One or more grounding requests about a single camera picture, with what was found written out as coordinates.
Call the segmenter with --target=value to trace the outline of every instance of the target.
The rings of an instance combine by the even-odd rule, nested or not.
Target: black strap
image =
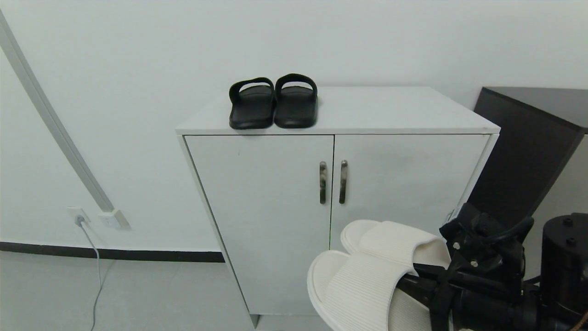
[[[266,84],[269,85],[269,87],[271,87],[272,92],[273,92],[273,83],[271,80],[269,80],[268,78],[265,77],[257,77],[254,78],[252,80],[248,80],[248,81],[240,81],[240,82],[236,82],[234,83],[230,89],[229,89],[229,98],[230,101],[232,103],[235,103],[237,101],[239,101],[239,91],[241,90],[241,88],[247,84],[253,84],[253,83],[259,83],[259,82],[264,82]]]
[[[310,77],[304,76],[304,75],[300,75],[300,74],[288,74],[285,75],[284,77],[280,77],[277,81],[276,81],[276,99],[279,99],[280,96],[282,95],[282,87],[284,86],[284,84],[288,83],[288,82],[305,82],[308,85],[310,85],[310,87],[312,87],[312,98],[316,98],[317,95],[317,88],[316,88],[316,84],[315,82],[310,79]]]

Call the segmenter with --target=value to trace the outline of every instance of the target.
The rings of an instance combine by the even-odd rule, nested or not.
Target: metal handle
[[[327,202],[327,164],[321,162],[319,166],[320,204]]]
[[[341,162],[341,185],[339,189],[339,203],[345,203],[345,194],[347,191],[347,160]]]

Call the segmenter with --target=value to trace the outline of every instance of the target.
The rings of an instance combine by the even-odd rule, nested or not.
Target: white cable
[[[100,276],[100,253],[98,252],[98,249],[96,249],[96,246],[94,246],[94,243],[92,242],[92,239],[90,239],[90,236],[86,232],[86,229],[83,228],[82,223],[84,223],[84,222],[85,222],[85,220],[83,219],[83,217],[78,216],[76,218],[75,224],[82,229],[83,233],[86,235],[86,238],[90,242],[92,249],[94,249],[94,251],[96,252],[96,266],[98,267],[98,286],[99,286],[99,289],[98,289],[98,294],[96,295],[96,300],[94,300],[94,307],[92,308],[92,328],[90,329],[90,331],[93,331],[94,327],[96,326],[96,304],[98,303],[98,297],[100,296],[100,292],[102,292],[103,283],[102,283],[102,277]]]

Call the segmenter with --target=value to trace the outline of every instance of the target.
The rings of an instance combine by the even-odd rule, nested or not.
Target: black slipper
[[[285,87],[287,82],[305,82],[312,87]],[[288,74],[276,81],[276,114],[273,122],[282,128],[308,128],[316,123],[317,89],[307,76]]]
[[[253,83],[266,83],[269,86],[256,85],[241,91],[242,87]],[[233,103],[229,125],[233,129],[263,129],[272,125],[276,101],[271,80],[259,77],[236,82],[229,89],[229,98]]]

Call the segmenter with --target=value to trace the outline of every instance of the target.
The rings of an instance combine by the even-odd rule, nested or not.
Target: white cabinet
[[[315,314],[308,267],[342,249],[353,220],[437,232],[467,200],[499,132],[424,87],[319,87],[307,129],[235,131],[229,111],[223,95],[176,132],[252,315]]]
[[[314,313],[306,272],[329,249],[332,135],[190,136],[186,142],[252,314]]]
[[[481,134],[336,135],[331,249],[343,250],[341,231],[358,219],[391,220],[437,234],[487,141]]]

